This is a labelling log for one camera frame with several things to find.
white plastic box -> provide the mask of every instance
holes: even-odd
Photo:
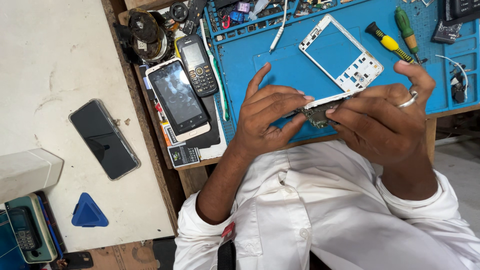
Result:
[[[0,203],[56,184],[62,165],[41,148],[0,156]]]

silver ring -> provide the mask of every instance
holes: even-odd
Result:
[[[412,95],[412,99],[410,99],[409,101],[407,101],[407,102],[405,102],[401,105],[398,105],[397,108],[401,109],[401,108],[408,107],[408,106],[412,105],[413,103],[415,103],[415,101],[419,98],[419,94],[417,93],[417,91],[410,90],[409,93]]]

blue repair mat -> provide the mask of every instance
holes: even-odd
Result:
[[[471,106],[479,102],[478,90],[478,65],[480,62],[479,49],[479,21],[466,23],[462,26],[461,37],[453,45],[443,45],[430,42],[438,20],[438,4],[436,0],[428,8],[421,1],[404,3],[402,0],[354,0],[347,4],[332,1],[332,8],[315,12],[307,16],[287,20],[287,25],[276,46],[269,53],[269,47],[281,24],[269,25],[272,18],[283,16],[283,12],[270,15],[252,22],[228,29],[221,29],[213,33],[209,21],[210,32],[213,36],[225,35],[225,39],[214,41],[214,50],[222,73],[222,80],[226,90],[229,111],[236,127],[241,104],[244,100],[248,82],[255,73],[268,61],[272,70],[264,78],[260,87],[267,84],[291,86],[305,92],[306,95],[316,99],[325,98],[343,93],[316,65],[314,65],[299,49],[298,44],[307,36],[319,20],[327,13],[331,14],[342,24],[383,66],[384,71],[370,86],[402,83],[410,87],[411,83],[402,75],[393,71],[393,65],[399,60],[397,55],[385,49],[372,35],[365,33],[365,28],[373,21],[385,34],[392,36],[401,49],[409,53],[400,32],[395,23],[395,8],[401,6],[408,14],[411,26],[415,31],[419,44],[419,57],[428,58],[423,65],[427,72],[435,79],[437,86],[428,100],[427,113],[441,112]],[[299,0],[289,3],[288,13],[293,14]],[[216,11],[208,6],[208,11]],[[266,27],[259,29],[258,23],[265,21]],[[256,25],[255,31],[246,32],[249,25]],[[314,47],[308,49],[308,53],[315,59],[321,59],[321,64],[329,73],[336,78],[338,71],[345,70],[359,55],[354,52],[354,46],[338,30],[328,30],[322,33],[314,42]],[[449,61],[435,56],[444,55],[456,62],[465,64],[468,73],[469,90],[468,100],[464,103],[456,103],[451,98],[450,72],[453,66]],[[287,122],[279,119],[273,125],[279,127]],[[335,131],[331,127],[317,129],[306,122],[302,129],[290,140],[290,142],[306,140],[319,136],[331,135]]]

white cloth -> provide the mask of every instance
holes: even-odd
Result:
[[[220,235],[232,221],[239,270],[305,270],[310,250],[333,270],[480,269],[480,239],[436,173],[435,195],[407,201],[341,141],[261,155],[222,224],[197,215],[198,193],[185,201],[174,269],[215,269]]]

blue plastic triangle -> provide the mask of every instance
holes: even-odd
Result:
[[[81,227],[105,227],[108,225],[108,220],[92,197],[83,192],[73,210],[72,224]]]

